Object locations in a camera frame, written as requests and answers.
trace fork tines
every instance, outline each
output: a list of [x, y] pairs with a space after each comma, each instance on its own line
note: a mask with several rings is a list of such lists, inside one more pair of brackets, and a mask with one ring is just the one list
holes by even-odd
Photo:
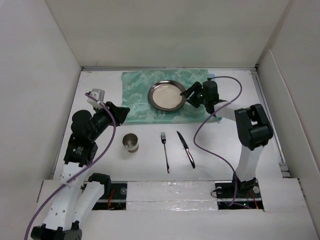
[[161, 139], [162, 140], [165, 140], [166, 139], [166, 133], [163, 131], [161, 132]]

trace cable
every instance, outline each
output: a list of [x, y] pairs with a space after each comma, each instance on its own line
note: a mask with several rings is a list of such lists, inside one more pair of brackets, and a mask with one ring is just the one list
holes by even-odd
[[238, 205], [238, 206], [244, 207], [245, 209], [252, 209], [252, 208], [249, 207], [249, 206], [246, 206], [246, 205], [243, 205], [243, 204], [237, 203], [237, 202], [234, 202], [233, 205]]
[[198, 145], [198, 144], [196, 143], [196, 137], [197, 137], [200, 129], [205, 125], [205, 123], [208, 122], [208, 120], [209, 120], [212, 116], [214, 116], [217, 112], [219, 112], [221, 109], [223, 109], [224, 107], [230, 105], [230, 104], [233, 103], [235, 100], [237, 100], [237, 99], [240, 97], [241, 93], [242, 93], [242, 84], [241, 84], [241, 82], [240, 82], [238, 79], [236, 79], [236, 78], [234, 78], [234, 77], [232, 77], [232, 76], [215, 76], [215, 77], [210, 77], [210, 79], [221, 79], [221, 78], [227, 78], [227, 79], [233, 79], [233, 80], [235, 80], [235, 81], [239, 84], [239, 86], [240, 86], [240, 91], [239, 91], [238, 95], [237, 95], [234, 99], [232, 99], [231, 101], [229, 101], [229, 102], [227, 102], [226, 104], [224, 104], [224, 105], [222, 105], [221, 107], [219, 107], [219, 108], [218, 108], [217, 110], [215, 110], [206, 120], [204, 120], [204, 122], [200, 125], [200, 127], [199, 127], [199, 128], [197, 129], [197, 131], [195, 132], [195, 135], [194, 135], [194, 137], [193, 137], [193, 143], [194, 143], [194, 145], [196, 145], [196, 146], [197, 146], [198, 148], [200, 148], [201, 150], [203, 150], [203, 151], [205, 151], [205, 152], [207, 152], [207, 153], [209, 153], [209, 154], [212, 154], [212, 155], [220, 158], [221, 160], [223, 160], [224, 162], [226, 162], [226, 163], [229, 165], [229, 167], [232, 169], [232, 171], [233, 171], [233, 177], [234, 177], [234, 182], [235, 182], [234, 185], [235, 185], [235, 186], [234, 186], [233, 199], [232, 199], [231, 203], [228, 205], [228, 207], [230, 207], [232, 204], [235, 203], [235, 200], [236, 200], [236, 197], [237, 197], [237, 188], [238, 188], [238, 179], [237, 179], [237, 175], [236, 175], [236, 171], [235, 171], [234, 167], [230, 164], [230, 162], [228, 162], [228, 161], [227, 161], [225, 158], [223, 158], [222, 156], [220, 156], [220, 155], [218, 155], [218, 154], [216, 154], [216, 153], [214, 153], [214, 152], [212, 152], [212, 151], [209, 151], [209, 150], [201, 147], [200, 145]]
[[249, 202], [250, 202], [250, 200], [249, 200], [250, 197], [248, 197], [248, 193], [245, 195], [245, 197], [246, 197], [246, 199], [247, 199], [246, 205], [248, 205]]
[[215, 191], [216, 191], [216, 190], [213, 190], [213, 191], [211, 192], [211, 196], [214, 197], [215, 199], [217, 199], [218, 197], [212, 195]]
[[109, 209], [110, 206], [111, 206], [111, 200], [112, 198], [114, 197], [114, 193], [115, 193], [115, 190], [112, 189], [112, 192], [111, 192], [111, 196], [108, 198], [108, 207], [106, 209]]
[[[90, 96], [89, 94], [85, 94], [88, 98], [94, 100], [95, 102], [98, 102], [98, 100], [96, 100], [94, 97]], [[116, 134], [116, 120], [114, 118], [114, 116], [111, 114], [111, 112], [109, 111], [108, 108], [106, 108], [106, 106], [100, 102], [99, 103], [100, 106], [108, 113], [108, 115], [110, 116], [112, 123], [113, 123], [113, 132], [112, 132], [112, 136], [111, 139], [108, 143], [108, 145], [106, 146], [106, 148], [103, 150], [103, 152], [92, 162], [90, 163], [88, 166], [86, 166], [86, 168], [82, 169], [81, 171], [79, 171], [78, 173], [76, 173], [74, 176], [72, 176], [69, 180], [67, 180], [67, 183], [70, 183], [71, 181], [73, 181], [75, 178], [77, 178], [78, 176], [80, 176], [81, 174], [83, 174], [85, 171], [87, 171], [89, 168], [91, 168], [94, 164], [96, 164], [96, 162], [98, 162], [103, 155], [105, 155], [105, 153], [108, 151], [108, 149], [110, 148], [114, 138], [115, 138], [115, 134]], [[35, 214], [33, 215], [33, 217], [31, 218], [28, 227], [26, 228], [25, 234], [24, 234], [24, 240], [28, 240], [28, 236], [29, 236], [29, 232], [30, 229], [32, 227], [32, 224], [34, 223], [36, 217], [39, 215], [39, 213], [41, 212], [41, 210], [45, 207], [45, 205], [61, 190], [65, 187], [65, 184], [62, 184], [60, 187], [57, 188], [57, 190], [55, 190], [43, 203], [42, 205], [38, 208], [38, 210], [35, 212]]]
[[253, 197], [256, 209], [259, 209], [255, 196], [253, 195], [253, 193], [251, 191], [249, 191], [249, 193]]

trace screw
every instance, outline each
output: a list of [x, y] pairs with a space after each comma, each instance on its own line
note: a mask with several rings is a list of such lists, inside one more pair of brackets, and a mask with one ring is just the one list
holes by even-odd
[[255, 194], [260, 193], [260, 188], [259, 188], [258, 186], [254, 186], [254, 187], [252, 188], [252, 190], [253, 190], [253, 192], [254, 192]]
[[218, 186], [216, 189], [215, 189], [215, 192], [217, 194], [222, 194], [222, 187]]
[[127, 189], [125, 187], [120, 189], [120, 194], [125, 195], [127, 194]]

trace plate rim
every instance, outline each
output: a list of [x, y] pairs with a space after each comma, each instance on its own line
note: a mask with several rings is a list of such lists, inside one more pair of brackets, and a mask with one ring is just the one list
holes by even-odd
[[173, 108], [161, 107], [161, 106], [159, 106], [159, 105], [157, 105], [155, 103], [155, 101], [153, 99], [154, 92], [158, 87], [160, 87], [161, 85], [164, 85], [164, 84], [173, 85], [173, 86], [177, 87], [181, 92], [186, 91], [186, 88], [180, 82], [177, 82], [177, 81], [174, 81], [174, 80], [158, 81], [155, 84], [153, 84], [149, 89], [148, 100], [149, 100], [150, 104], [152, 106], [154, 106], [156, 109], [159, 109], [159, 110], [162, 110], [162, 111], [166, 111], [166, 112], [172, 112], [174, 110], [177, 110], [177, 109], [181, 108], [185, 104], [185, 102], [187, 100], [184, 96], [182, 96], [181, 102], [177, 106], [175, 106]]

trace knife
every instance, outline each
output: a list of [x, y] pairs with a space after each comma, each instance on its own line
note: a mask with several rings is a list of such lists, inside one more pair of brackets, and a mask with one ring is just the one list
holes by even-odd
[[180, 132], [176, 131], [176, 133], [178, 134], [178, 136], [179, 136], [179, 138], [180, 138], [180, 141], [181, 141], [181, 143], [182, 143], [182, 145], [183, 145], [183, 147], [184, 147], [184, 150], [185, 150], [186, 154], [188, 155], [188, 158], [189, 158], [189, 160], [190, 160], [190, 163], [191, 163], [193, 169], [195, 169], [195, 168], [196, 168], [196, 165], [195, 165], [194, 158], [191, 156], [191, 154], [190, 154], [190, 152], [189, 152], [189, 147], [188, 147], [188, 145], [187, 145], [184, 137], [181, 135]]

